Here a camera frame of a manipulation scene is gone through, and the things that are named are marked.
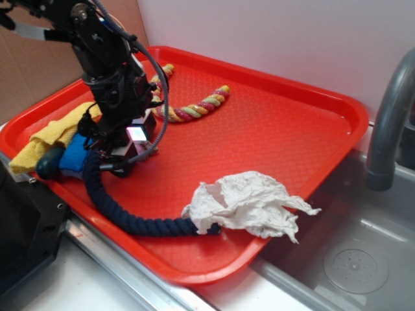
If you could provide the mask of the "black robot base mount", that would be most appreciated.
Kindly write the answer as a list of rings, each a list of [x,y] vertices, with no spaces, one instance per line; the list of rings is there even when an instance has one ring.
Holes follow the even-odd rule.
[[[1,165],[2,298],[56,259],[69,212],[42,182],[17,182]]]

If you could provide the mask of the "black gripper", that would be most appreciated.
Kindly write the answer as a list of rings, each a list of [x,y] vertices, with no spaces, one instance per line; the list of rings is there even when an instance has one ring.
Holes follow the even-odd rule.
[[[103,159],[102,170],[125,178],[137,162],[129,160],[152,146],[157,123],[147,108],[153,85],[133,58],[104,76],[84,73],[82,80],[101,111],[100,119],[94,121],[88,108],[78,124],[78,133],[85,138],[84,149],[113,150]]]

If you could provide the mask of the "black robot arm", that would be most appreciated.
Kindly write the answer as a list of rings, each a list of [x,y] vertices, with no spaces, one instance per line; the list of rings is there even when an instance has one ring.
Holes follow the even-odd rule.
[[[121,172],[146,156],[134,150],[127,127],[153,107],[156,85],[147,80],[134,51],[144,52],[136,37],[115,23],[99,1],[10,1],[1,8],[1,26],[24,38],[63,41],[72,45],[84,70],[83,82],[101,111],[99,122],[88,108],[78,124],[49,141],[36,134],[13,158],[13,173],[33,172],[49,150],[69,142],[76,132],[85,150],[109,160],[105,170]]]

